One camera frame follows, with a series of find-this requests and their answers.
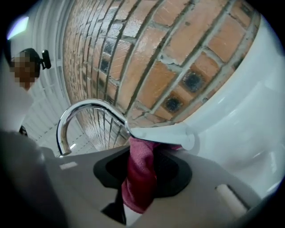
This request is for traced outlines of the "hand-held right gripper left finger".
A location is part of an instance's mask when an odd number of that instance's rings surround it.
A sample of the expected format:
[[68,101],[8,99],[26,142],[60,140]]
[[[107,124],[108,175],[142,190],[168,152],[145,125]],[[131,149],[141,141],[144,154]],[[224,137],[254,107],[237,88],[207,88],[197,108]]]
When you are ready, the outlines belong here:
[[69,228],[126,228],[121,184],[128,146],[56,157]]

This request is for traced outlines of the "chrome faucet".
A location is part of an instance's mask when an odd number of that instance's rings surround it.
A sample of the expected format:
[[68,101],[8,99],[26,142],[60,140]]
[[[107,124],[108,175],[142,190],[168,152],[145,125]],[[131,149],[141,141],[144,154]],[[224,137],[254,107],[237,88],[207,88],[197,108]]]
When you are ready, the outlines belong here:
[[89,108],[99,109],[111,115],[111,117],[126,128],[129,135],[133,138],[180,145],[183,149],[189,151],[189,153],[193,155],[197,155],[200,150],[200,139],[198,134],[184,122],[170,126],[131,128],[122,113],[106,101],[100,99],[86,99],[71,105],[63,113],[58,122],[56,139],[61,157],[72,153],[67,140],[69,122],[77,113]]

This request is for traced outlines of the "white sink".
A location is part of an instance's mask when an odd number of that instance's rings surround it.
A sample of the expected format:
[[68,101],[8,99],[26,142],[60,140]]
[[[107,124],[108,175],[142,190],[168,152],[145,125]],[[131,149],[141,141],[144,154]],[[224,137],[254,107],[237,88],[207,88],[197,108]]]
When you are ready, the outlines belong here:
[[[252,226],[285,179],[285,50],[264,17],[233,75],[201,101],[182,121],[199,136],[200,150],[194,156],[215,162],[261,198],[260,212],[243,228]],[[135,123],[130,117],[127,121],[131,128],[165,126]],[[180,150],[189,153],[182,147],[162,152]],[[127,228],[135,228],[142,215],[126,207]]]

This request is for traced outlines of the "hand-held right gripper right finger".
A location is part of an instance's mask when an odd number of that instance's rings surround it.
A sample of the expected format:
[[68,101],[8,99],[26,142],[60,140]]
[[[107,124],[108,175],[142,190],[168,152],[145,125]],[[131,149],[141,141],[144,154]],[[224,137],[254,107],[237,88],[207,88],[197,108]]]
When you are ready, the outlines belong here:
[[260,212],[256,192],[215,162],[183,150],[165,154],[187,162],[192,179],[176,196],[155,199],[135,228],[243,228]]

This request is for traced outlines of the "pink cloth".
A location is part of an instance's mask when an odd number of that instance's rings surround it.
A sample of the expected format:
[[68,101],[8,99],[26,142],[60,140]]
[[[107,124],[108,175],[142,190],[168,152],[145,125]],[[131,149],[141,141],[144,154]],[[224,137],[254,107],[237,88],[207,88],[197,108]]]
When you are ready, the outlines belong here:
[[121,185],[122,200],[130,210],[143,214],[154,199],[157,175],[154,170],[154,149],[165,147],[173,150],[180,145],[163,144],[130,137],[130,155],[127,174]]

